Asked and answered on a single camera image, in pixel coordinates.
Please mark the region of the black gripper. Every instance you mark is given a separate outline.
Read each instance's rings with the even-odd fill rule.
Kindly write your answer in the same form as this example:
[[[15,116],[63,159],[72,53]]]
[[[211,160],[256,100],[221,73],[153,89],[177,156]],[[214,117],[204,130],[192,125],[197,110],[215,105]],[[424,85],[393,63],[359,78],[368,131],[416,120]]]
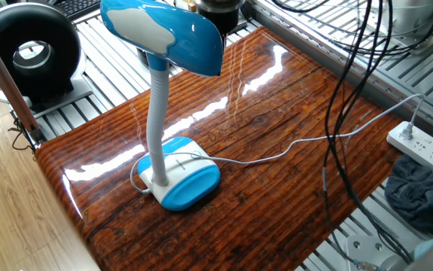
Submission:
[[[224,37],[233,29],[235,29],[239,21],[238,10],[225,13],[215,13],[200,10],[200,14],[210,20],[217,27],[221,37]]]

